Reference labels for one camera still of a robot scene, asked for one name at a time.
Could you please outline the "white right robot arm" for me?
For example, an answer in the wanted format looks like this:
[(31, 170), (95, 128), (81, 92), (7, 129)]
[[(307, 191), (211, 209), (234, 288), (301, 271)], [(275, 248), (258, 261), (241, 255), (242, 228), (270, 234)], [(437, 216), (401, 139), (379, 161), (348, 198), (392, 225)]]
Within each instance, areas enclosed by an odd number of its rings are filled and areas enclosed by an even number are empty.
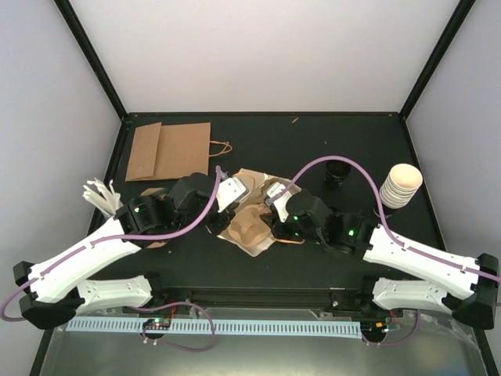
[(270, 226), (292, 240), (314, 241), (325, 252), (376, 263), (412, 276), (411, 280), (370, 277), (355, 297), (360, 313), (381, 309), (424, 309), (443, 312), (470, 327), (495, 326), (499, 260), (454, 255), (415, 242), (355, 213), (333, 210), (302, 190), (292, 194), (279, 184), (265, 194), (273, 211)]

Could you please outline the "flat brown paper bag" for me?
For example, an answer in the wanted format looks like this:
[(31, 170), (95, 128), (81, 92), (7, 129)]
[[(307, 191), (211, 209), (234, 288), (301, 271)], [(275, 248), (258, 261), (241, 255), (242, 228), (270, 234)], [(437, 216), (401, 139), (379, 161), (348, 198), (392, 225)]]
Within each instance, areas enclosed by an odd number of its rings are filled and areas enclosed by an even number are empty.
[(125, 180), (147, 180), (154, 175), (161, 123), (140, 126), (135, 130)]

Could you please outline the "black coffee cup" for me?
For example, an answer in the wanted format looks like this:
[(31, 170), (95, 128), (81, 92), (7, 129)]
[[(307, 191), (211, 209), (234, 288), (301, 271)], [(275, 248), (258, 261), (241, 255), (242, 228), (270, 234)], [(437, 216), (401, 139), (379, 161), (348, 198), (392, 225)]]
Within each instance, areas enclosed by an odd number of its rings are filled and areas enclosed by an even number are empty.
[(327, 161), (325, 163), (324, 183), (334, 189), (340, 187), (351, 172), (351, 165), (343, 161)]

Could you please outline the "cream paper bag with handles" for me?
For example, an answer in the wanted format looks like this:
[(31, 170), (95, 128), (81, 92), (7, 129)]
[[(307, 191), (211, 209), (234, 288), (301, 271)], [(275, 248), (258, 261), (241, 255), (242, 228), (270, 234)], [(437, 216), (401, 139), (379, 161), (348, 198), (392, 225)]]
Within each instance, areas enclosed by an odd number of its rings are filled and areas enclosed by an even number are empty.
[(274, 243), (303, 244), (305, 242), (294, 230), (291, 235), (280, 232), (278, 227), (292, 216), (287, 211), (287, 201), (301, 188), (293, 185), (281, 198), (267, 206), (265, 200), (280, 193), (290, 180), (264, 172), (242, 168), (233, 175), (246, 187), (247, 192), (236, 201), (233, 217), (218, 238), (236, 245), (252, 257), (260, 255)]

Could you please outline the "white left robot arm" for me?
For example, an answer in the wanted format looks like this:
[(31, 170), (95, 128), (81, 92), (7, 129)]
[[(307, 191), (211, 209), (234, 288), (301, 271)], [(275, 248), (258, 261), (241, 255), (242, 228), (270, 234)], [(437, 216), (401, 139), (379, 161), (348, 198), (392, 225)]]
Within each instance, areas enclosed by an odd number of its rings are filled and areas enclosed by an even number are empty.
[(93, 280), (92, 276), (152, 244), (185, 235), (201, 223), (220, 230), (229, 222), (230, 209), (246, 193), (240, 179), (219, 172), (216, 178), (193, 173), (171, 189), (134, 197), (61, 254), (38, 264), (14, 266), (18, 290), (24, 293), (17, 319), (46, 330), (99, 309), (127, 306), (162, 311), (168, 293), (153, 273), (121, 280)]

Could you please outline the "stack of white paper cups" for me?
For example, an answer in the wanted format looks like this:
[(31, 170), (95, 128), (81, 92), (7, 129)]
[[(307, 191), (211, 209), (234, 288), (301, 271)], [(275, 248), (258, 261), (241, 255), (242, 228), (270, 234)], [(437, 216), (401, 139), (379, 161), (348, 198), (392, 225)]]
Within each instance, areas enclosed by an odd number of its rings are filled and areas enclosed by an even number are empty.
[(384, 217), (404, 208), (423, 183), (421, 171), (410, 164), (394, 165), (379, 189)]

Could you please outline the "white stirrers in holder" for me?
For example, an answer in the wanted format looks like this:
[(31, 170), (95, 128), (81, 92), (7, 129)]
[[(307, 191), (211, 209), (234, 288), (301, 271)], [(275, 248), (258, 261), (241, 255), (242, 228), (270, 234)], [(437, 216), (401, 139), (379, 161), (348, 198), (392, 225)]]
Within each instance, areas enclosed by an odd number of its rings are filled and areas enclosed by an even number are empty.
[(108, 184), (98, 179), (88, 180), (83, 188), (82, 197), (107, 219), (115, 216), (123, 207), (121, 195), (114, 189), (112, 180)]

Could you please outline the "brown cardboard cup carrier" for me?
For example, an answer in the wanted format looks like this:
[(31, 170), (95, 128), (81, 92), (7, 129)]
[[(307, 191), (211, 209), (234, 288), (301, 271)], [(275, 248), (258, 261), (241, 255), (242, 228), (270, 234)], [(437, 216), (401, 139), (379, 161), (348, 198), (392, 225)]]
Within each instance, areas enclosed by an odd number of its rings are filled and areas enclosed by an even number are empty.
[(271, 235), (269, 226), (261, 219), (261, 215), (269, 213), (265, 204), (249, 204), (243, 207), (229, 225), (230, 237), (245, 248), (258, 246)]

